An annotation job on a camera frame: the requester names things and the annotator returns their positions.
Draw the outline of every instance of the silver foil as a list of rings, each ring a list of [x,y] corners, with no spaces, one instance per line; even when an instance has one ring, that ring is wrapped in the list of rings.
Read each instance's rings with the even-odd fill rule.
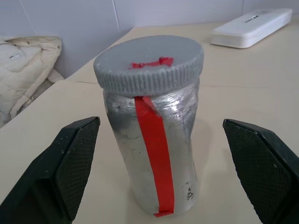
[[[175,194],[175,215],[189,210],[195,202],[197,176],[192,158],[191,132],[198,106],[199,79],[169,94],[151,97],[162,116]],[[109,122],[125,162],[133,191],[148,213],[159,212],[153,172],[135,111],[134,97],[104,91]]]

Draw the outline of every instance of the gray plastic lid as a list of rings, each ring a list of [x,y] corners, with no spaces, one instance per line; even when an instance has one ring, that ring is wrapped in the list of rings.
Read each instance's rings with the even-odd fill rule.
[[[160,57],[172,57],[171,66],[144,66]],[[179,36],[148,36],[116,45],[100,54],[94,71],[100,86],[125,96],[154,96],[184,88],[203,68],[204,50],[196,41]]]

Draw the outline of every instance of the white case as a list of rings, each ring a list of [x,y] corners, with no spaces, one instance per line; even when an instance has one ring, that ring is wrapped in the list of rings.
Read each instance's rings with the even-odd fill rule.
[[[233,48],[249,48],[288,24],[293,10],[259,9],[228,22],[211,32],[211,43]]]

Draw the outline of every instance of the aluminum foil wrapped jar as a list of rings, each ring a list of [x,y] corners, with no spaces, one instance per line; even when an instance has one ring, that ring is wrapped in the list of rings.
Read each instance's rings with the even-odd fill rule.
[[[161,217],[195,202],[191,132],[203,48],[179,36],[148,36],[97,57],[107,116],[140,206]]]

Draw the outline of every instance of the table surface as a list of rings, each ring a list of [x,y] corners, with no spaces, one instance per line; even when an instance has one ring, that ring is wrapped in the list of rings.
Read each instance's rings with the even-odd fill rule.
[[[155,218],[136,204],[93,72],[94,59],[0,129],[0,202],[62,127],[99,116],[92,170],[74,224],[260,224],[237,178],[222,122],[230,118],[271,129],[299,155],[299,19],[249,49],[210,45],[209,33],[219,25],[135,28],[115,43],[179,35],[197,40],[205,49],[192,133],[199,193],[190,211]]]

